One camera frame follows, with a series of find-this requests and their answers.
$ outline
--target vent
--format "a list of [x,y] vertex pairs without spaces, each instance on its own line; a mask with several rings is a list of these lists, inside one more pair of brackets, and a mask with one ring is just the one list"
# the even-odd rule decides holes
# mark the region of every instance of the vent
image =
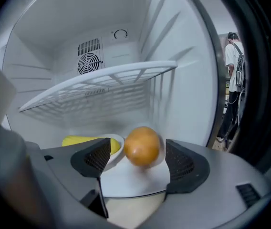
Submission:
[[86,74],[92,71],[98,70],[99,64],[102,61],[99,60],[96,54],[94,53],[86,53],[82,56],[78,62],[78,72],[79,74]]
[[44,156],[44,159],[45,159],[45,161],[49,161],[49,160],[54,159],[54,158],[52,156],[50,156],[50,155],[46,155],[46,156]]
[[101,94],[101,93],[106,93],[109,91],[109,88],[107,89],[107,91],[105,89],[97,89],[94,91],[89,91],[85,93],[85,96],[91,96],[91,95],[95,95],[95,94]]
[[84,42],[78,46],[78,56],[83,55],[85,53],[95,51],[101,48],[99,39],[93,39],[87,42]]
[[191,173],[194,168],[193,159],[185,155],[182,151],[166,146],[165,161],[169,168],[170,181],[177,181]]
[[99,170],[101,173],[110,159],[110,142],[107,142],[100,148],[95,149],[84,157],[84,162]]
[[260,196],[250,183],[236,186],[242,199],[244,200],[247,208],[250,208],[257,201],[260,200]]

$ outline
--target white plate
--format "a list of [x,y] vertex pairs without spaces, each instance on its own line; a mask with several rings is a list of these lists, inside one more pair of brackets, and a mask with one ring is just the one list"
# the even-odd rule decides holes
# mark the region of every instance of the white plate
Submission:
[[119,144],[121,145],[121,148],[115,154],[112,154],[110,156],[110,159],[108,160],[108,163],[107,163],[107,165],[108,165],[112,161],[114,161],[120,155],[120,153],[123,151],[123,149],[124,149],[124,139],[120,135],[117,135],[117,134],[102,134],[102,135],[98,135],[98,136],[99,137],[113,138],[116,141],[118,141]]
[[101,174],[104,197],[134,198],[166,190],[170,182],[166,161],[149,169],[132,165],[124,157],[116,166]]

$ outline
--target wire shelf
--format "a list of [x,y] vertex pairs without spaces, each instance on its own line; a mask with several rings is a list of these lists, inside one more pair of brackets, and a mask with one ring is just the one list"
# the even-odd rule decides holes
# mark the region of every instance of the wire shelf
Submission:
[[105,120],[147,106],[147,87],[144,83],[116,87],[103,94],[77,97],[37,106],[24,111],[25,115],[49,124],[65,127],[101,128]]
[[29,100],[19,111],[23,112],[51,103],[61,104],[82,96],[108,92],[110,88],[142,83],[176,67],[176,61],[152,61],[100,69],[51,87]]

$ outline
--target person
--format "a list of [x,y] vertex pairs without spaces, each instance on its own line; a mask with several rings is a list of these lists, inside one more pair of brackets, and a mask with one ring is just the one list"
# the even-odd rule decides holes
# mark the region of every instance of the person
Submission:
[[230,32],[228,34],[229,44],[226,46],[225,55],[226,55],[226,66],[229,68],[229,102],[225,117],[223,119],[222,125],[217,134],[217,140],[222,142],[225,135],[227,134],[231,123],[235,122],[235,117],[238,110],[239,95],[238,88],[236,85],[236,67],[238,63],[238,58],[240,56],[236,47],[244,53],[244,48],[239,40],[239,37],[236,33]]

